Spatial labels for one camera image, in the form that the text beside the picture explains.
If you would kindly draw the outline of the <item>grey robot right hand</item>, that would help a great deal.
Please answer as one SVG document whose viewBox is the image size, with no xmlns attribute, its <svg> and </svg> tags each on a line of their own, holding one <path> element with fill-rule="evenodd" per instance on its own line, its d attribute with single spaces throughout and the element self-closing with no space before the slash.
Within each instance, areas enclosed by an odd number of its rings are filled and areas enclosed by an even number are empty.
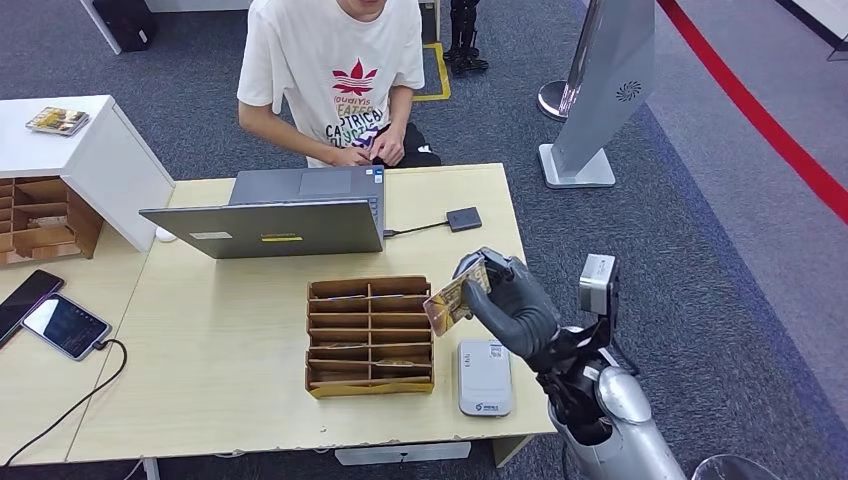
<svg viewBox="0 0 848 480">
<path fill-rule="evenodd" d="M 453 276 L 459 277 L 478 260 L 485 266 L 490 288 L 472 279 L 463 282 L 462 296 L 470 315 L 513 354 L 529 361 L 557 335 L 559 312 L 518 257 L 482 247 L 465 255 Z"/>
</svg>

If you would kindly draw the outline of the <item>person's right hand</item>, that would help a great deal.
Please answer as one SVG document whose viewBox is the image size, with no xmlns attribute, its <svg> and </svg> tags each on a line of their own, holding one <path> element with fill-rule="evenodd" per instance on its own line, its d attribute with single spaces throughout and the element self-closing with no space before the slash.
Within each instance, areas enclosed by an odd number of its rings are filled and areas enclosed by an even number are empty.
<svg viewBox="0 0 848 480">
<path fill-rule="evenodd" d="M 328 153 L 325 162 L 334 167 L 353 167 L 372 164 L 369 152 L 359 147 L 332 149 Z"/>
</svg>

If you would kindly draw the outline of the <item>person's left hand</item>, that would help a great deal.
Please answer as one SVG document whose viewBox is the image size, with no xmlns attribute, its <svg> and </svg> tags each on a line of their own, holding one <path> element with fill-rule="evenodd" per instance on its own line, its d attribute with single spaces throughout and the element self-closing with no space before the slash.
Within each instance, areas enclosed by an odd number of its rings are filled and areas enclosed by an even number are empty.
<svg viewBox="0 0 848 480">
<path fill-rule="evenodd" d="M 405 126 L 390 124 L 375 139 L 370 148 L 370 159 L 386 166 L 396 166 L 405 155 Z"/>
</svg>

